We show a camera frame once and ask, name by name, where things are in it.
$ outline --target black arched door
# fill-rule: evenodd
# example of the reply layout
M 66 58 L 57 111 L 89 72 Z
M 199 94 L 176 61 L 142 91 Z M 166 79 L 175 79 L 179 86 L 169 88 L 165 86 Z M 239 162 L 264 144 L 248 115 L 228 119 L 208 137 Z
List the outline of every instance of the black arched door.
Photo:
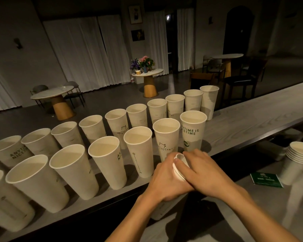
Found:
M 223 54 L 247 53 L 253 23 L 254 15 L 245 6 L 235 7 L 228 12 Z

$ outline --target wooden countertop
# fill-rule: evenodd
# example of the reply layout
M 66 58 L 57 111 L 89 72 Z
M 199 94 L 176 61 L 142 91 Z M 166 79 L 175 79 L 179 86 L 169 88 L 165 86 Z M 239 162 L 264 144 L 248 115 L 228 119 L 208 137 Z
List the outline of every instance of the wooden countertop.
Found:
M 271 134 L 289 128 L 303 121 L 303 83 L 270 93 L 252 100 L 236 104 L 214 112 L 213 118 L 206 122 L 204 148 L 210 155 L 218 154 L 233 147 L 246 146 Z M 179 146 L 183 147 L 182 133 Z M 159 155 L 155 138 L 153 138 L 154 155 Z M 128 150 L 122 151 L 127 172 L 128 184 L 120 190 L 111 189 L 107 183 L 99 183 L 100 191 L 90 200 L 78 196 L 71 199 L 71 205 L 57 213 L 45 211 L 29 226 L 19 232 L 4 232 L 0 242 L 10 241 L 44 226 L 62 220 L 77 212 L 88 209 L 108 199 L 128 192 L 149 182 L 150 178 L 141 178 L 135 171 Z M 92 159 L 94 172 L 100 172 Z

